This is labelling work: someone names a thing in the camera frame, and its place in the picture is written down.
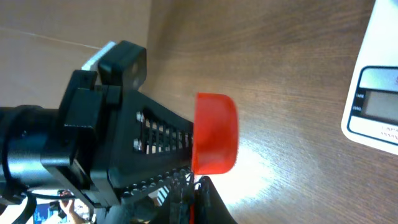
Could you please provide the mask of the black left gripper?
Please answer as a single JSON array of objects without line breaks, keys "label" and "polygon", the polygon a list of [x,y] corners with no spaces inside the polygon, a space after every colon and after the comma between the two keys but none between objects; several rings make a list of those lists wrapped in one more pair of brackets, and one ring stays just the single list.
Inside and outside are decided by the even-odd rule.
[{"label": "black left gripper", "polygon": [[[121,104],[121,86],[98,85],[95,71],[75,70],[55,125],[40,155],[41,164],[63,189],[90,208],[117,202],[111,187],[91,178]],[[137,90],[123,96],[108,169],[122,204],[134,203],[190,173],[193,123]]]}]

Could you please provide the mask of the orange plastic measuring scoop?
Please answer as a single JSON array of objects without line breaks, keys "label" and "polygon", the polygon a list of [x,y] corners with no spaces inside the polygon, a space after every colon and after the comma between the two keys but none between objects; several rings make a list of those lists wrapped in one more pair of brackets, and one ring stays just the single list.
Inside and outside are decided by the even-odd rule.
[{"label": "orange plastic measuring scoop", "polygon": [[224,174],[238,154],[238,111],[227,95],[198,93],[193,123],[192,169],[197,175]]}]

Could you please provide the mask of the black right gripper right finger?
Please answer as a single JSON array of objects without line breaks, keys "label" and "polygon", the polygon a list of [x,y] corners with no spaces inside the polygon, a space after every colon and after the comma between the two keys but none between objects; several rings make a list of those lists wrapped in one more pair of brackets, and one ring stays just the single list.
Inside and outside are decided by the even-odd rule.
[{"label": "black right gripper right finger", "polygon": [[208,176],[195,191],[194,224],[237,224]]}]

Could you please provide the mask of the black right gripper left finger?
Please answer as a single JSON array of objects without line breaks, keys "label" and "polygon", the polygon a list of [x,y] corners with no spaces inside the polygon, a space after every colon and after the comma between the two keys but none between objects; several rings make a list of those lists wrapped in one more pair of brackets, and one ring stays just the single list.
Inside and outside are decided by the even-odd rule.
[{"label": "black right gripper left finger", "polygon": [[170,190],[159,212],[149,224],[191,224],[194,204],[193,174],[180,174],[171,180]]}]

